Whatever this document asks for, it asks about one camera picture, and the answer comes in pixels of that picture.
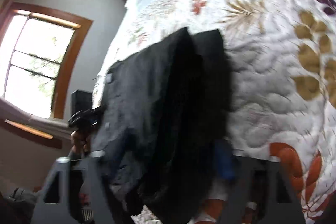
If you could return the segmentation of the person left hand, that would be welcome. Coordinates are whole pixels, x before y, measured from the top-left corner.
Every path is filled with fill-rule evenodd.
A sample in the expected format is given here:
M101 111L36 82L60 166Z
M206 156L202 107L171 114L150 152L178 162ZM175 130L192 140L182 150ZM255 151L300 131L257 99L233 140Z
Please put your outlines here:
M71 134L72 148L68 157L71 160L81 159L91 151L91 133L76 130Z

